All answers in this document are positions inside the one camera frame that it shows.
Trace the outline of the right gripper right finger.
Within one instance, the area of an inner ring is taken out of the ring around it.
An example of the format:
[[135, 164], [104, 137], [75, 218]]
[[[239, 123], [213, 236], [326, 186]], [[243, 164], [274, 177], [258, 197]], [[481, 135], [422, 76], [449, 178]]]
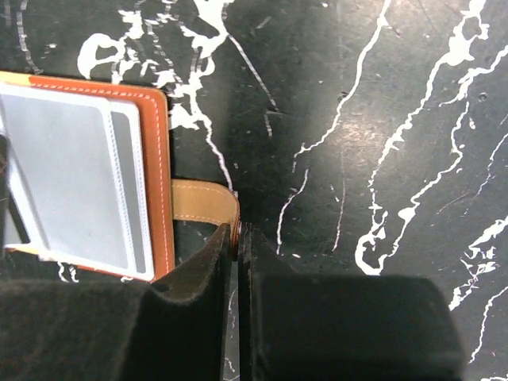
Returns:
[[300, 273], [246, 225], [238, 247], [244, 380], [461, 380], [439, 288], [408, 276]]

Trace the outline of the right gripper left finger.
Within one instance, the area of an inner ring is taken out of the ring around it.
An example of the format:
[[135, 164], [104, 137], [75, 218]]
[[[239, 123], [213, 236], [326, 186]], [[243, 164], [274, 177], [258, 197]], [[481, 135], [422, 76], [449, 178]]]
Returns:
[[219, 380], [230, 228], [154, 283], [1, 284], [4, 380]]

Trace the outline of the brown leather card holder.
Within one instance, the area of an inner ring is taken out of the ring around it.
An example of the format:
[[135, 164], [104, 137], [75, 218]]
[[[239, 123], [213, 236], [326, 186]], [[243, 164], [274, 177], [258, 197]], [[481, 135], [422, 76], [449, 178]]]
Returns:
[[152, 87], [10, 71], [1, 72], [1, 81], [18, 86], [131, 101], [138, 107], [155, 272], [150, 278], [151, 282], [175, 268], [174, 220], [205, 222], [216, 226], [229, 224], [229, 252], [233, 258], [237, 257], [240, 205], [235, 195], [220, 184], [171, 177], [167, 98], [163, 91]]

